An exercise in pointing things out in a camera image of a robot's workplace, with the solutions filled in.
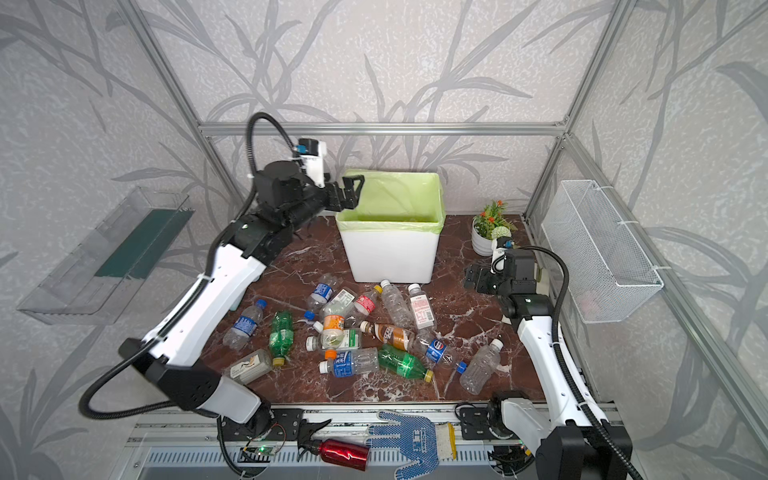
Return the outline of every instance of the brown marble surface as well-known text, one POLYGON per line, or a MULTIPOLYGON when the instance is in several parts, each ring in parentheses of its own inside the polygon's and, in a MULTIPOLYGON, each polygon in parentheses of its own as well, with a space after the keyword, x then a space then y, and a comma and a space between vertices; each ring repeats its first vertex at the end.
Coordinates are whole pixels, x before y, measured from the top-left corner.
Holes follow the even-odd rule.
MULTIPOLYGON (((432 383, 407 380, 394 373, 379 371, 364 376, 337 379, 322 375, 317 368, 322 352, 307 352, 306 338, 317 335, 310 326, 294 323, 293 348, 286 365, 257 379, 248 386, 272 403, 305 402, 398 402, 398 401, 460 401, 487 400, 496 391, 519 389, 533 400, 543 400, 538 377, 517 333, 503 324, 501 312, 493 297, 466 290, 464 268, 470 263, 487 263, 472 250, 469 216, 449 216, 442 230, 435 259, 432 282, 423 286, 429 294, 437 317, 437 330, 442 338, 469 360, 477 350, 494 338, 504 342, 502 363, 496 374, 485 384, 480 395, 473 396, 458 382, 455 370, 438 367, 432 383)), ((528 237, 519 217, 510 216, 519 229, 515 241, 528 245, 528 237)), ((323 273, 335 273, 344 279, 344 286, 355 293, 370 290, 373 283, 355 283, 349 271, 341 236, 333 217, 319 217, 308 229, 300 232, 304 240, 295 239, 270 266, 261 279, 248 287, 236 312, 228 313, 219 323, 206 344, 202 358, 211 368, 224 370, 239 358, 267 348, 272 316, 279 310, 289 310, 294 320, 302 318, 306 298, 314 290, 323 273), (259 298, 267 301, 266 320, 253 333, 250 345, 234 352, 221 345, 224 333, 240 312, 259 298)), ((406 285, 398 285, 405 293, 406 285)), ((387 323, 384 309, 379 306, 370 318, 387 323)), ((380 342, 365 336, 363 347, 378 346, 380 342)))

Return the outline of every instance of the green trash bag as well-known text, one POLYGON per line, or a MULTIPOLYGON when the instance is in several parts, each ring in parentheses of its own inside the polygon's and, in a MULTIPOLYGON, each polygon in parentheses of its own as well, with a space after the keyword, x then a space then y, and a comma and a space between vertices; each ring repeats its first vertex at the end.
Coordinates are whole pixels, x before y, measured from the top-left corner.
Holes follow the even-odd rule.
POLYGON ((345 177, 364 175, 366 184, 355 210, 336 214, 339 230, 409 230, 440 234, 445 204, 438 174, 347 170, 345 177))

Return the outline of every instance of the potted plant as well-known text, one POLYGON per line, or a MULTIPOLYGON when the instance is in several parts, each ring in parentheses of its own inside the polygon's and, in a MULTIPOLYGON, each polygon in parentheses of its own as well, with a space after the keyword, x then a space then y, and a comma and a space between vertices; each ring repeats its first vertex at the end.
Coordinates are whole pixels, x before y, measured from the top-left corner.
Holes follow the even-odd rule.
POLYGON ((485 209, 472 219, 472 248, 478 255, 493 254, 491 242, 499 237, 510 237, 517 230, 503 216, 505 203, 501 200, 485 205, 485 209))

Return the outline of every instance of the white flower pot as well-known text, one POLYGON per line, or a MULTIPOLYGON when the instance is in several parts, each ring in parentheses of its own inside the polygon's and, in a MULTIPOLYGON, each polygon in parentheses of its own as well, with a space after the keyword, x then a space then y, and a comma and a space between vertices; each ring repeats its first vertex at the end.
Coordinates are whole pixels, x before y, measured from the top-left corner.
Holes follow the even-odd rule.
POLYGON ((472 220, 472 227, 470 228, 470 230, 472 230, 472 249, 482 257, 490 257, 493 254, 491 241, 481 237, 480 234, 477 233, 477 230, 475 230, 475 221, 477 221, 477 217, 472 220))

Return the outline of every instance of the blue bottle label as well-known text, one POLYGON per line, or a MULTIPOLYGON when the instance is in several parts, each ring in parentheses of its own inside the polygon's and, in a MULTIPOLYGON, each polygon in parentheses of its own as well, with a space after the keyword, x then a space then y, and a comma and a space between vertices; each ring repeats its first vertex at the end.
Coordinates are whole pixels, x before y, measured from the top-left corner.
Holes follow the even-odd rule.
POLYGON ((240 316, 240 318, 237 319, 237 321, 232 326, 232 328, 238 329, 239 331, 250 336, 253 333, 253 330, 256 329, 256 322, 254 322, 253 319, 248 318, 247 316, 240 316))
POLYGON ((340 352, 333 360, 333 375, 336 378, 352 376, 352 355, 349 352, 340 352))
POLYGON ((443 353, 445 353, 445 344, 438 339, 434 339, 427 347, 426 356, 428 359, 437 363, 442 358, 443 353))
POLYGON ((320 295, 322 298, 328 301, 331 295, 333 295, 333 289, 330 286, 327 286, 325 283, 318 283, 314 293, 320 295))

